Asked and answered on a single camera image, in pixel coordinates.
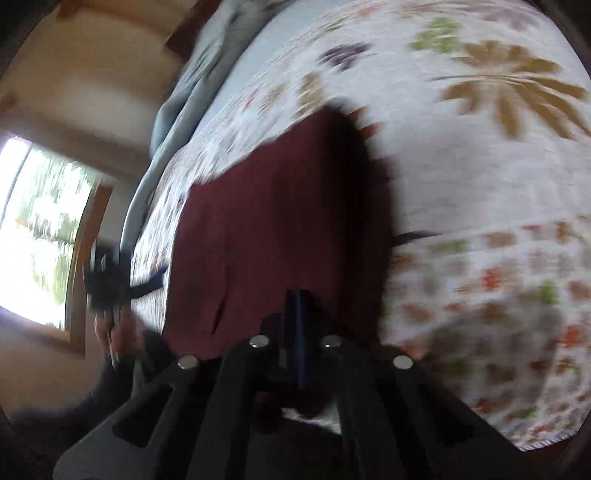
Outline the left hand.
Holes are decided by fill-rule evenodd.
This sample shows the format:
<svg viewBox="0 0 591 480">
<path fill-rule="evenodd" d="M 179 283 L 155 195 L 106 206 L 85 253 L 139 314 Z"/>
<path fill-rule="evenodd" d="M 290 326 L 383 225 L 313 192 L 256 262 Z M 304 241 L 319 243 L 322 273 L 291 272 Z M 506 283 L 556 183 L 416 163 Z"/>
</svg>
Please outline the left hand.
<svg viewBox="0 0 591 480">
<path fill-rule="evenodd" d="M 144 331 L 142 320 L 129 306 L 119 311 L 119 320 L 113 324 L 103 313 L 95 314 L 94 332 L 113 370 L 122 360 L 136 359 L 144 353 Z"/>
</svg>

